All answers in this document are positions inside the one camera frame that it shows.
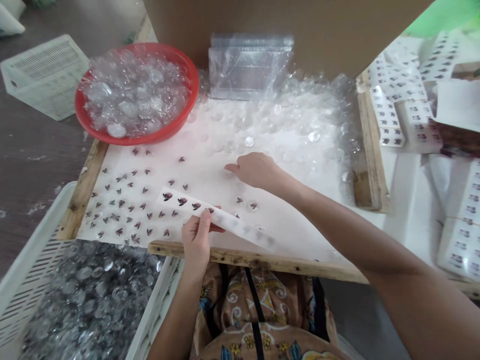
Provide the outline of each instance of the white paper sheet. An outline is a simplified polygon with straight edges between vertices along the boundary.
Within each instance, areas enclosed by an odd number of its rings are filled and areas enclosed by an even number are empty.
[[[439,82],[435,120],[480,133],[480,80]]]

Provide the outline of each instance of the person's right hand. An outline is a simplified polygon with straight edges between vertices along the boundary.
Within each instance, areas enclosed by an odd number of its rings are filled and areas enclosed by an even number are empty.
[[[287,177],[275,161],[263,152],[251,152],[240,156],[237,164],[227,164],[225,169],[235,173],[245,184],[270,191],[272,187]]]

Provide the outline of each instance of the white plastic crate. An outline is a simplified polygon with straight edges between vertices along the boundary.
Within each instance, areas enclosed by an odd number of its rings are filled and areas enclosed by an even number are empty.
[[[62,35],[0,63],[6,92],[56,121],[75,113],[75,92],[89,59]]]
[[[67,184],[33,232],[15,262],[0,282],[0,359],[16,360],[22,350],[25,329],[35,314],[52,279],[52,272],[71,241],[56,235],[76,182]],[[176,286],[183,261],[168,256],[153,288],[127,360],[144,360],[157,334]]]

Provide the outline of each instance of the wooden board edge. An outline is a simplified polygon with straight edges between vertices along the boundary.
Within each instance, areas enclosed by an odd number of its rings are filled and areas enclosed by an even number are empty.
[[[359,79],[360,83],[368,82],[368,73],[364,71]],[[366,155],[366,171],[355,173],[354,193],[357,207],[388,213],[390,209],[390,198],[385,170],[380,151],[380,134],[378,131],[377,118],[373,109],[372,98],[369,89],[357,95],[359,116],[362,125],[363,146]],[[369,191],[371,201],[365,196]]]
[[[148,244],[148,252],[150,254],[183,258],[184,246],[181,242],[155,240]],[[214,263],[251,268],[263,266],[282,273],[314,276],[358,284],[369,284],[367,278],[356,267],[345,267],[344,264],[336,262],[319,262],[218,247],[212,247],[210,249],[210,261]],[[480,300],[480,283],[464,282],[453,279],[448,280],[468,298],[472,300]]]
[[[85,209],[89,203],[109,144],[95,139],[91,145],[75,190],[60,222],[57,240],[72,240],[77,237]]]

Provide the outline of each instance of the wooden frame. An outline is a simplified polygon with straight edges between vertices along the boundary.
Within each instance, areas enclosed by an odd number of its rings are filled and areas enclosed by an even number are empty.
[[[145,41],[150,32],[149,27],[151,28],[151,24],[147,16],[143,22],[142,30],[136,39],[137,42]],[[358,96],[360,117],[362,126],[364,126],[363,133],[367,135],[367,143],[365,144],[366,162],[363,164],[365,168],[355,171],[357,178],[354,186],[356,192],[366,191],[372,196],[370,201],[372,210],[384,211],[389,204],[388,192],[385,174],[383,174],[383,165],[381,165],[380,138],[369,96],[369,93],[360,93]],[[107,143],[98,140],[93,142],[73,196],[60,223],[57,235],[59,240],[76,238],[108,147]],[[368,196],[362,197],[362,201],[363,204],[368,205]],[[184,256],[183,245],[179,242],[156,240],[149,244],[148,251],[164,256],[179,258]],[[260,254],[222,248],[212,248],[210,250],[210,260],[216,263],[246,267],[254,267],[261,264],[279,272],[368,284],[367,279],[358,269],[353,266],[342,266],[337,262],[318,262],[274,254]],[[450,281],[469,298],[480,300],[480,283],[462,282],[453,279]]]
[[[389,189],[380,152],[380,134],[372,98],[366,88],[368,74],[358,77],[358,110],[363,133],[363,150],[353,157],[353,193],[358,208],[388,213]]]

